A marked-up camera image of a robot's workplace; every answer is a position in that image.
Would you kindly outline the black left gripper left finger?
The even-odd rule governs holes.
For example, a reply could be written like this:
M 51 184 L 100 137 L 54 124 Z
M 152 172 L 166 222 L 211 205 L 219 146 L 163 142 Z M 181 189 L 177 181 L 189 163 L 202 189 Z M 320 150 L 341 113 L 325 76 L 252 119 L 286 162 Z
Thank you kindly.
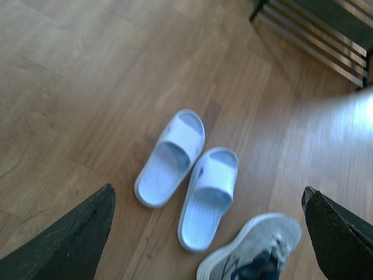
M 106 184 L 2 258 L 1 279 L 94 279 L 115 204 L 115 191 Z

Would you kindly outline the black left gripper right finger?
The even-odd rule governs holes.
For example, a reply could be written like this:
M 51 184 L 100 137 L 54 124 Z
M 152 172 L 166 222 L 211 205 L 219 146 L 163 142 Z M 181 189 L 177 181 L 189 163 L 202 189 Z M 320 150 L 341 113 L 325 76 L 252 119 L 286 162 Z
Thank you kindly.
M 302 208 L 317 263 L 327 279 L 372 279 L 372 225 L 311 186 Z

